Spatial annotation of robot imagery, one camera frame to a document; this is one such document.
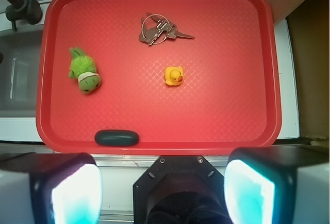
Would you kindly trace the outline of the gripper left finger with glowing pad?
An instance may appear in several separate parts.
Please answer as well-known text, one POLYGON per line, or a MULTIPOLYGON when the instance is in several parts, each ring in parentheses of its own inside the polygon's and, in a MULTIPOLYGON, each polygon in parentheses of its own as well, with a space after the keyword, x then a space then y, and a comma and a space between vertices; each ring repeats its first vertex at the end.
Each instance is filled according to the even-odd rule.
POLYGON ((1 154, 1 223, 98 223, 102 199, 90 154, 1 154))

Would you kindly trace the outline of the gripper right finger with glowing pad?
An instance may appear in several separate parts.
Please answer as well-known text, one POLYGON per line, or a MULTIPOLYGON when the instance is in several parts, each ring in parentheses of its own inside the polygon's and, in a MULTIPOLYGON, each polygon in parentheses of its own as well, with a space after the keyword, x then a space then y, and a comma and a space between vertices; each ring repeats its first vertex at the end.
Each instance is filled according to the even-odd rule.
POLYGON ((233 223, 329 223, 329 149, 236 148, 224 196, 233 223))

